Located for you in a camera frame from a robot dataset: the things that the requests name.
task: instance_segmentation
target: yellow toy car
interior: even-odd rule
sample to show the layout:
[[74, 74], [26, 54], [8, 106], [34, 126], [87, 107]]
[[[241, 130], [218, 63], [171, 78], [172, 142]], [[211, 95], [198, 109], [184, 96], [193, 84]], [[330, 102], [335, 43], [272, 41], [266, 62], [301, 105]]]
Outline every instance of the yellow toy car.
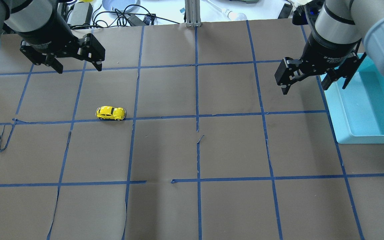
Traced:
[[114, 108], [111, 106], [102, 106], [97, 108], [96, 117], [99, 119], [114, 119], [121, 121], [127, 116], [127, 111], [123, 108]]

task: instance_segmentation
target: metal bracket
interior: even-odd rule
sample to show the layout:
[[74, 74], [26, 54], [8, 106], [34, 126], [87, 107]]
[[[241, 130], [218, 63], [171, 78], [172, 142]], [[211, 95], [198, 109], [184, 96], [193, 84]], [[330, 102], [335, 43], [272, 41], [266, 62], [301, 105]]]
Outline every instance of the metal bracket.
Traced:
[[200, 0], [185, 0], [187, 27], [201, 26], [199, 1]]

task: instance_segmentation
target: turquoise plastic bin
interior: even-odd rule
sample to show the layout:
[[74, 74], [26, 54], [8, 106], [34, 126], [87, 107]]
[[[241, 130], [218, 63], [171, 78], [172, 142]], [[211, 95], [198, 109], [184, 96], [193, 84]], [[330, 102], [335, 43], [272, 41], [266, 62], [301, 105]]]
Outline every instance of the turquoise plastic bin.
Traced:
[[384, 143], [384, 77], [367, 57], [345, 90], [344, 80], [325, 91], [338, 143]]

